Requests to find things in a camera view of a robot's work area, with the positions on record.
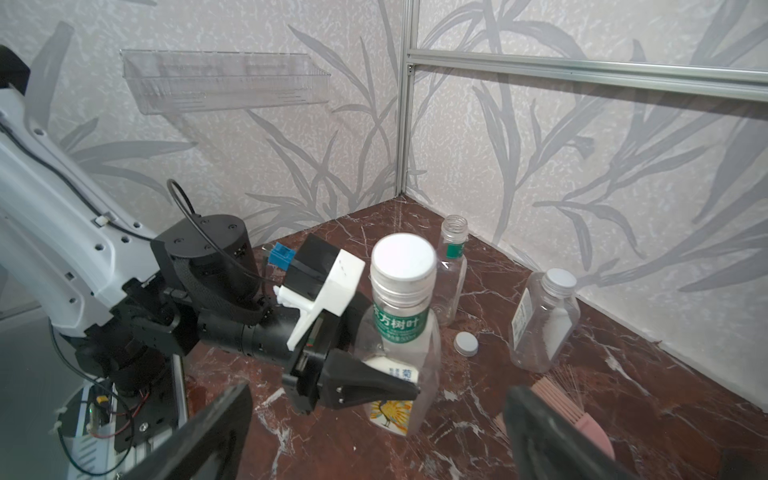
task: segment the clear acrylic shelf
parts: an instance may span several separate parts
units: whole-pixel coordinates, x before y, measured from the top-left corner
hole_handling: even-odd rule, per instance
[[[307,54],[123,50],[123,78],[145,115],[328,101],[330,73]]]

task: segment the water bottle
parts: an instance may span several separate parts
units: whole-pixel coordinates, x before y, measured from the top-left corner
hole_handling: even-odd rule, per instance
[[[517,367],[547,372],[579,321],[576,277],[562,268],[532,273],[509,324],[509,357]]]
[[[458,298],[467,274],[464,243],[468,237],[469,226],[464,217],[448,215],[443,220],[437,248],[437,279],[432,295],[432,309],[440,326],[450,325],[456,318]]]
[[[417,433],[440,383],[440,332],[429,308],[435,261],[432,245],[411,233],[388,235],[371,253],[373,305],[360,320],[354,356],[419,386],[415,400],[365,405],[372,423],[397,435]]]

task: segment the blue connector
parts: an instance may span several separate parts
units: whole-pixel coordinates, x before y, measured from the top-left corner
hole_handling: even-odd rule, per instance
[[[287,271],[294,255],[296,255],[296,252],[290,248],[275,243],[275,247],[272,249],[272,252],[270,252],[269,262],[277,268]]]

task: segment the leaf pattern wallpaper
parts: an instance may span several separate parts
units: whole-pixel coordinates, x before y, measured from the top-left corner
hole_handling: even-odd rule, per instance
[[[11,0],[0,42],[31,66],[28,115],[155,230],[198,210],[247,222],[259,244],[394,194],[395,0]],[[332,74],[327,104],[143,116],[121,49],[308,53]]]
[[[419,48],[768,67],[760,0],[601,3],[422,0]],[[568,268],[587,302],[768,408],[768,105],[444,68],[415,82],[410,195]]]

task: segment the clear plastic bottle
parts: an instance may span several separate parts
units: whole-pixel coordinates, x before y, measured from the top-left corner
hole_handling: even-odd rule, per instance
[[[576,277],[562,268],[532,273],[509,324],[509,357],[517,367],[547,372],[581,312],[574,297]]]
[[[435,261],[432,245],[411,233],[388,235],[371,253],[373,305],[360,321],[354,355],[419,386],[416,400],[365,406],[371,422],[398,435],[417,433],[440,383],[440,332],[429,308]]]
[[[447,326],[456,318],[458,298],[462,294],[464,277],[467,275],[464,243],[469,237],[469,226],[464,217],[448,215],[442,222],[441,230],[432,309],[435,310],[438,324]]]

